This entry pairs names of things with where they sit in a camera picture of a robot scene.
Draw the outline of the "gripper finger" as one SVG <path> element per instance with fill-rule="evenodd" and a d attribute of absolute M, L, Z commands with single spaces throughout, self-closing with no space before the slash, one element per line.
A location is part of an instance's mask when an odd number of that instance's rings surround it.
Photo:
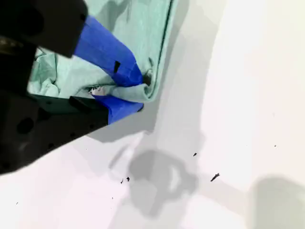
<path fill-rule="evenodd" d="M 99 66 L 119 86 L 143 82 L 131 50 L 88 15 L 84 1 L 1 1 L 1 76 L 12 85 L 26 86 L 38 47 Z"/>
<path fill-rule="evenodd" d="M 9 170 L 30 165 L 50 151 L 142 110 L 142 103 L 114 96 L 68 99 L 9 97 Z"/>

